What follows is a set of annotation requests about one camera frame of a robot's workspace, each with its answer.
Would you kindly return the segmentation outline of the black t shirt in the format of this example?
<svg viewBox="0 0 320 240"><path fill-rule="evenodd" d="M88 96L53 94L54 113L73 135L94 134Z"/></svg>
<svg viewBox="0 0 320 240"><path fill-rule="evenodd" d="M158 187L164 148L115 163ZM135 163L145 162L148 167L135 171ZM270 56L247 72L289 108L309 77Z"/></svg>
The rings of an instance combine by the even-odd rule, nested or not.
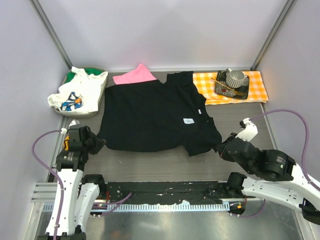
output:
<svg viewBox="0 0 320 240"><path fill-rule="evenodd" d="M159 152L183 146L190 157L215 150L222 136L208 115L193 72L140 83L113 85L104 92L98 137L112 150Z"/></svg>

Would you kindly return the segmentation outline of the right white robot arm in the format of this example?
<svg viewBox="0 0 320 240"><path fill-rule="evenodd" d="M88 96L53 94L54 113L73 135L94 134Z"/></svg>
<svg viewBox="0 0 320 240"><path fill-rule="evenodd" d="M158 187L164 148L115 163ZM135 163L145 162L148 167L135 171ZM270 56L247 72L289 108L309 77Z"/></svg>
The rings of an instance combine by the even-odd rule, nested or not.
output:
<svg viewBox="0 0 320 240"><path fill-rule="evenodd" d="M265 199L301 213L313 224L320 223L320 192L289 155L276 149L260 150L233 135L217 146L217 152L246 172L229 175L226 188L231 194Z"/></svg>

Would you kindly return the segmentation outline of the orange checkered cloth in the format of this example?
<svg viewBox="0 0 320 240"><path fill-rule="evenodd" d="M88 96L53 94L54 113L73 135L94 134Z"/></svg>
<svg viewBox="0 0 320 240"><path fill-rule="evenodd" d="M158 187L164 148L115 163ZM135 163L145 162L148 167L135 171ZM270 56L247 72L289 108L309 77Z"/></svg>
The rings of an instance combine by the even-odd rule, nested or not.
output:
<svg viewBox="0 0 320 240"><path fill-rule="evenodd" d="M206 105L225 105L239 103L266 103L269 100L265 89L261 73L259 71L244 71L249 77L248 97L247 99L231 98L215 93L216 82L218 80L218 72L198 72L193 73L193 83L198 92L205 98Z"/></svg>

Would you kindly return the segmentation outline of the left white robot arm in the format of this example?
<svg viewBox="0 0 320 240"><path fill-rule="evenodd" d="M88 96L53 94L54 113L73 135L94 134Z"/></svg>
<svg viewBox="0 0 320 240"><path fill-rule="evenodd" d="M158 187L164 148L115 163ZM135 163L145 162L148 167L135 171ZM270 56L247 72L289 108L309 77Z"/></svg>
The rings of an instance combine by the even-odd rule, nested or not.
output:
<svg viewBox="0 0 320 240"><path fill-rule="evenodd" d="M88 126L73 125L61 129L67 135L56 157L56 168L50 173L57 180L57 189L50 221L39 240L84 240L86 225L95 200L107 192L101 174L84 174L90 155L105 145Z"/></svg>

